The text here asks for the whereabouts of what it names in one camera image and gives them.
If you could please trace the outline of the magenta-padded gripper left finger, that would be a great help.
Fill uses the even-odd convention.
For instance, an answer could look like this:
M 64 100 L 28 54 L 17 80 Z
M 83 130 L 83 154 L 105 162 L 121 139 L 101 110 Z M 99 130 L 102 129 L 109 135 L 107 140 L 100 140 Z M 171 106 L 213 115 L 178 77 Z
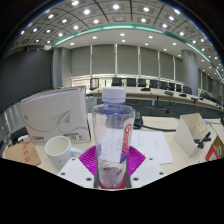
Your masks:
M 78 158 L 71 157 L 58 176 L 84 188 L 96 187 L 97 157 L 96 147 L 92 146 Z

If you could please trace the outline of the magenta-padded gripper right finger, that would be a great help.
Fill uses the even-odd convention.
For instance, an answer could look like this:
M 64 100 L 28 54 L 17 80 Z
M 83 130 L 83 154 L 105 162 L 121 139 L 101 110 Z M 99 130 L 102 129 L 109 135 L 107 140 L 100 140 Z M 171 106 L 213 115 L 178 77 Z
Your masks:
M 166 172 L 152 157 L 146 157 L 130 147 L 127 157 L 126 186 L 140 188 L 166 176 Z

